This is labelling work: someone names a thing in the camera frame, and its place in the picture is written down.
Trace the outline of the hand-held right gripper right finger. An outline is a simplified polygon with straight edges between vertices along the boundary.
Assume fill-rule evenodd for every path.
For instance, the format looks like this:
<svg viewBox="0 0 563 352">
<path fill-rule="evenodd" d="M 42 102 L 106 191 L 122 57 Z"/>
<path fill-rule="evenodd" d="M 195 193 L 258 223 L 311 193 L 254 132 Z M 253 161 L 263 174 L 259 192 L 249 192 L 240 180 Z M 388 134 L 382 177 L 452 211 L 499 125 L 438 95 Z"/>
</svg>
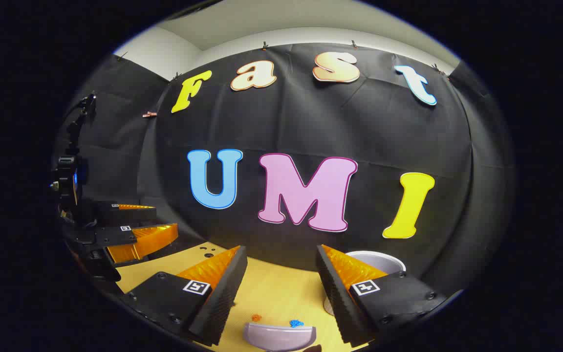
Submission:
<svg viewBox="0 0 563 352">
<path fill-rule="evenodd" d="M 384 272 L 324 244 L 316 252 L 338 330 L 353 347 L 403 338 L 451 301 L 404 270 Z"/>
</svg>

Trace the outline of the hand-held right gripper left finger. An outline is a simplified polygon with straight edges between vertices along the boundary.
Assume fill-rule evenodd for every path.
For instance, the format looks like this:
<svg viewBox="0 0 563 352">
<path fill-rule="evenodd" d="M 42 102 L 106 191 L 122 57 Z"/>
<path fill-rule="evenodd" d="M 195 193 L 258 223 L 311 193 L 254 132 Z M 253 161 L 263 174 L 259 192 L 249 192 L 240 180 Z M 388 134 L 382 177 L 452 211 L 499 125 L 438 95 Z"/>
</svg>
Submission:
<svg viewBox="0 0 563 352">
<path fill-rule="evenodd" d="M 246 268 L 246 247 L 236 246 L 179 274 L 153 274 L 124 303 L 172 335 L 219 345 Z"/>
</svg>

